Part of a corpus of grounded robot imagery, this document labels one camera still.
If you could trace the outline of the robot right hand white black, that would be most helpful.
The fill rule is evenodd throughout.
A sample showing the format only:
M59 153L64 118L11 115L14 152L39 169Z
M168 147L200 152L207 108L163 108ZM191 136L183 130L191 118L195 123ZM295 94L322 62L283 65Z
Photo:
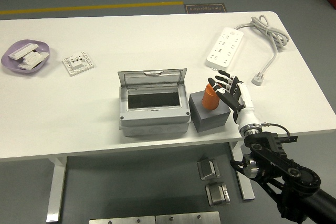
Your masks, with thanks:
M255 108L245 83L224 70L219 75L208 78L215 94L233 111L234 122L242 137L262 132L262 125L255 116Z

